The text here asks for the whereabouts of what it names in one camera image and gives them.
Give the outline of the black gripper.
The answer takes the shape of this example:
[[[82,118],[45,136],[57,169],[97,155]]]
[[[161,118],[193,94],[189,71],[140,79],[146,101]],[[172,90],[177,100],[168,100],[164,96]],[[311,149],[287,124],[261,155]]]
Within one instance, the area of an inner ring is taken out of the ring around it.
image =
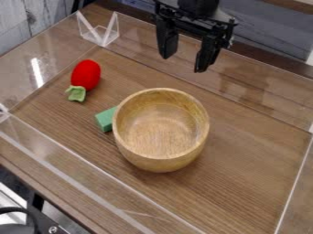
[[[164,59],[169,59],[178,51],[177,25],[193,34],[200,34],[201,30],[211,34],[204,36],[194,64],[194,72],[205,72],[216,63],[221,48],[228,48],[233,44],[236,19],[221,10],[221,0],[154,0],[154,2],[158,15],[157,41]]]

